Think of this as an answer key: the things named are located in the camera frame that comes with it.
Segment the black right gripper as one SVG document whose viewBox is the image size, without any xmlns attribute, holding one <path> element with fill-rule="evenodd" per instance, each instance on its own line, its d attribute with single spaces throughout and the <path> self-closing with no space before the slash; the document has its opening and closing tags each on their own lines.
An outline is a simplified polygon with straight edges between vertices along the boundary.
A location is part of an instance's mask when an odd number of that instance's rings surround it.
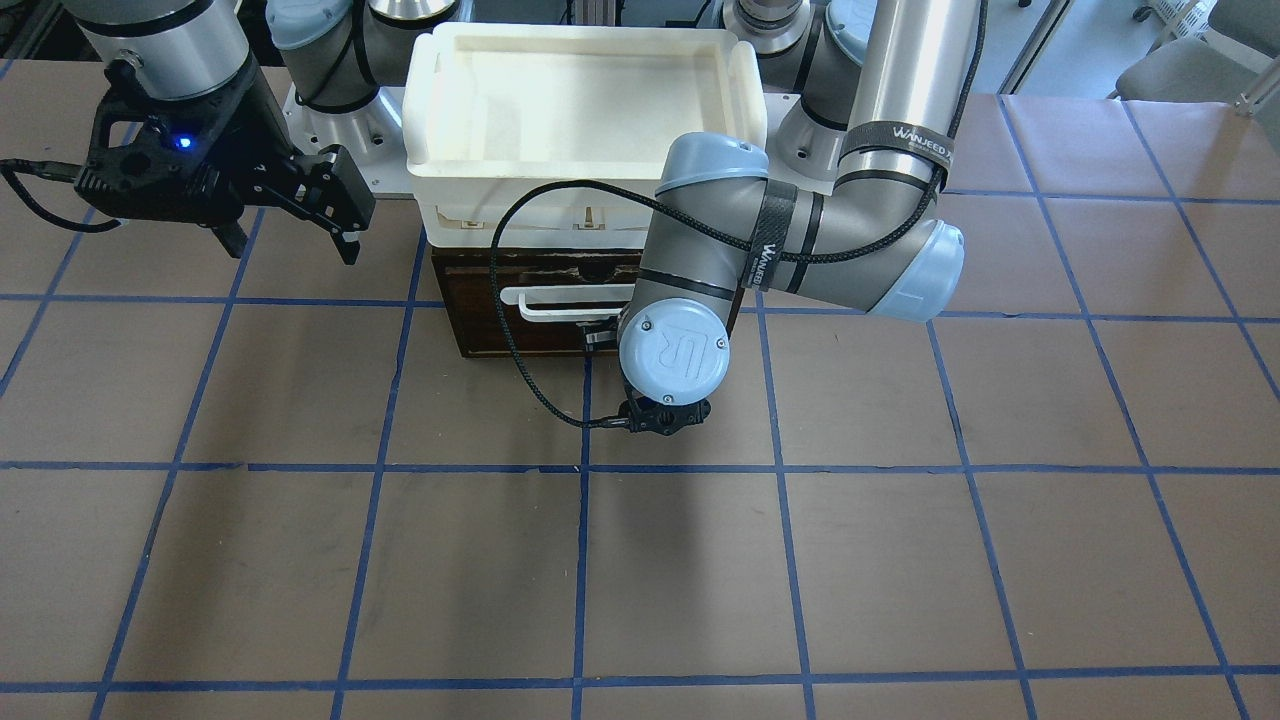
<svg viewBox="0 0 1280 720">
<path fill-rule="evenodd" d="M 332 236 L 340 260 L 357 263 L 375 199 L 349 151 L 333 143 L 306 155 L 255 60 L 196 97 L 150 97 L 125 60 L 105 68 L 76 192 L 99 211 L 128 220 L 209 228 L 241 260 L 248 206 L 283 208 Z"/>
</svg>

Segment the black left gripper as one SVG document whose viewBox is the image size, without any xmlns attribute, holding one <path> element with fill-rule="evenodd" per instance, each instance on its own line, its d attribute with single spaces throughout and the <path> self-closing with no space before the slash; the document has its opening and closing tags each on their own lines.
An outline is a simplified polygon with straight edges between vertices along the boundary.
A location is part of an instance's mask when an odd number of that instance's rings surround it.
<svg viewBox="0 0 1280 720">
<path fill-rule="evenodd" d="M 617 354 L 618 347 L 618 313 L 582 322 L 582 351 L 585 354 Z"/>
</svg>

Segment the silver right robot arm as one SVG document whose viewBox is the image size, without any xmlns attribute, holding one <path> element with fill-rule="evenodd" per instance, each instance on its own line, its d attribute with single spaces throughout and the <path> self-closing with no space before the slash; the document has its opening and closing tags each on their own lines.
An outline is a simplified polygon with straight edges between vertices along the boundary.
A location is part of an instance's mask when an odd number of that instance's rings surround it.
<svg viewBox="0 0 1280 720">
<path fill-rule="evenodd" d="M 109 91 L 76 192 L 120 220 L 210 229 L 232 258 L 244 210 L 280 208 L 356 263 L 378 172 L 404 161 L 413 44 L 471 1 L 270 1 L 293 90 L 276 101 L 229 1 L 69 1 Z"/>
</svg>

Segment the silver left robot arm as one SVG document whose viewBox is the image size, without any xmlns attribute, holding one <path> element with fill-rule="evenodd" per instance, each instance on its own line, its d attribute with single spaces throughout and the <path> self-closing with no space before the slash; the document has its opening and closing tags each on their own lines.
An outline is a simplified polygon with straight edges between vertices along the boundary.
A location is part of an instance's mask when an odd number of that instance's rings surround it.
<svg viewBox="0 0 1280 720">
<path fill-rule="evenodd" d="M 983 1 L 878 1 L 864 44 L 850 1 L 727 1 L 722 18 L 759 51 L 764 81 L 800 96 L 780 126 L 780 161 L 833 184 L 801 190 L 773 174 L 763 149 L 724 135 L 672 143 L 655 199 L 701 228 L 654 213 L 618 346 L 623 378 L 664 405 L 721 384 L 740 290 L 928 322 L 965 256 L 936 204 Z"/>
</svg>

